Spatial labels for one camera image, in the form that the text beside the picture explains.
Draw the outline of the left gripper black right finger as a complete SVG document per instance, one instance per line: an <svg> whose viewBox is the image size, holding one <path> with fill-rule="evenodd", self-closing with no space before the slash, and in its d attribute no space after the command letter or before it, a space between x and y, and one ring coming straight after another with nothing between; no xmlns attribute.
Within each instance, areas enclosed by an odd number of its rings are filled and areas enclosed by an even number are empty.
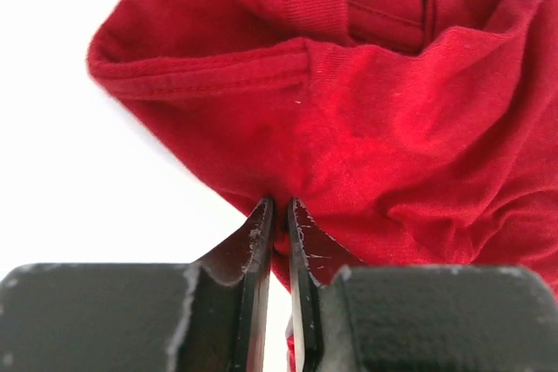
<svg viewBox="0 0 558 372"><path fill-rule="evenodd" d="M554 371L557 303L523 267L372 267L289 203L298 371Z"/></svg>

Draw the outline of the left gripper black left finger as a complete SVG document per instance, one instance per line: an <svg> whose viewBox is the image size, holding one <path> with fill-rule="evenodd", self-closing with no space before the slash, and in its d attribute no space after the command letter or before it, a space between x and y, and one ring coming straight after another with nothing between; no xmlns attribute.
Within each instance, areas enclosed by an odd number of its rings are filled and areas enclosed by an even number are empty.
<svg viewBox="0 0 558 372"><path fill-rule="evenodd" d="M1 282L4 371L259 371L274 203L191 263L38 263Z"/></svg>

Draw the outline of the red t shirt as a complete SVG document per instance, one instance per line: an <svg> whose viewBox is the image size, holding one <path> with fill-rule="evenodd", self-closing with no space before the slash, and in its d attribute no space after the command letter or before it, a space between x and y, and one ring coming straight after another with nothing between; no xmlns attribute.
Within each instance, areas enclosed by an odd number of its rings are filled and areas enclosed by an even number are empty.
<svg viewBox="0 0 558 372"><path fill-rule="evenodd" d="M91 77L248 216L368 266L523 267L557 296L557 0L120 0Z"/></svg>

